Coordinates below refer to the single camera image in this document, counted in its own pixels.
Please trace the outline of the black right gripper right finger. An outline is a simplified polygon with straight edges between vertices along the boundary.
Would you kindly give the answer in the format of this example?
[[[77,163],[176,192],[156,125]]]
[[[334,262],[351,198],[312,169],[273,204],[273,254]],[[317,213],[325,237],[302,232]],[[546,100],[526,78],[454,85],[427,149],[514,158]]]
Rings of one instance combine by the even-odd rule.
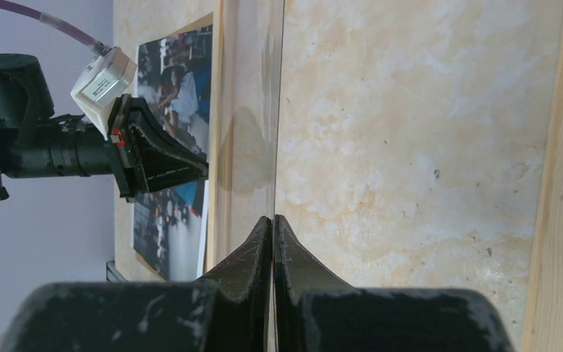
[[[354,287],[273,221],[279,351],[512,351],[495,307],[460,288]]]

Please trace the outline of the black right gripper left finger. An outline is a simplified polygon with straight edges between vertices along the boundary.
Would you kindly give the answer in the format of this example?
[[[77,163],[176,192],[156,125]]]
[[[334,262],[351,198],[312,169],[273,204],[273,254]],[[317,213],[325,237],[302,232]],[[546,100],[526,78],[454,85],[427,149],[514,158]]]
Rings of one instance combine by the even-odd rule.
[[[272,221],[192,282],[59,282],[33,291],[1,351],[265,351]]]

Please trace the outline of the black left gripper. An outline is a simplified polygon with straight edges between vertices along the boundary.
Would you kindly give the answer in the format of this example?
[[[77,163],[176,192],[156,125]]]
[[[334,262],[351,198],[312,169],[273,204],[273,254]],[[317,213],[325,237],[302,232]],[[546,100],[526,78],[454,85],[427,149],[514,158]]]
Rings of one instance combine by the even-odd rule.
[[[112,175],[119,196],[162,191],[208,179],[206,159],[170,136],[143,98],[119,97],[104,137],[82,115],[41,122],[30,144],[13,142],[0,152],[4,174],[14,179]]]

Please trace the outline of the clear acrylic sheet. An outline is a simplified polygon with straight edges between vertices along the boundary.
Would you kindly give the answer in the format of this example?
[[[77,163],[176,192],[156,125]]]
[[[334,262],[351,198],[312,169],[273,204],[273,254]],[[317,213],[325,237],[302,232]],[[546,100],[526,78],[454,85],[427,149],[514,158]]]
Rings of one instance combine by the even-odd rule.
[[[217,1],[213,12],[210,270],[275,213],[284,1]]]

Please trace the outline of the light wooden picture frame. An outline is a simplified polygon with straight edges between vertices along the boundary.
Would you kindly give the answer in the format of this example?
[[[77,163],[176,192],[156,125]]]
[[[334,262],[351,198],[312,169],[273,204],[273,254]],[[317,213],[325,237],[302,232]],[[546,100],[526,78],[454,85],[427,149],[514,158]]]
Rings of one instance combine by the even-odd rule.
[[[563,351],[563,1],[284,1],[275,213],[357,286]]]

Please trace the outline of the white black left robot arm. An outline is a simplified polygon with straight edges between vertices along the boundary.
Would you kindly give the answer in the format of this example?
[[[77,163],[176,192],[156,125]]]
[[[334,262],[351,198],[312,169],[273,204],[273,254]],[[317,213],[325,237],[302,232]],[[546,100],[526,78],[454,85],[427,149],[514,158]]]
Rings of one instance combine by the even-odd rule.
[[[56,116],[38,59],[0,54],[1,179],[114,176],[128,202],[208,176],[203,154],[165,132],[146,101],[122,95],[108,108],[107,136],[81,115]]]

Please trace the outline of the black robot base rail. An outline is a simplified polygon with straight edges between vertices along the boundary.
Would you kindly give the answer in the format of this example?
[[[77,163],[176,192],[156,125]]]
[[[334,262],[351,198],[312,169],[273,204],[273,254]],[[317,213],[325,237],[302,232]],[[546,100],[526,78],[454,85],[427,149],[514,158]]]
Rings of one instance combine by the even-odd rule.
[[[107,282],[127,282],[127,279],[117,270],[113,260],[106,262]]]

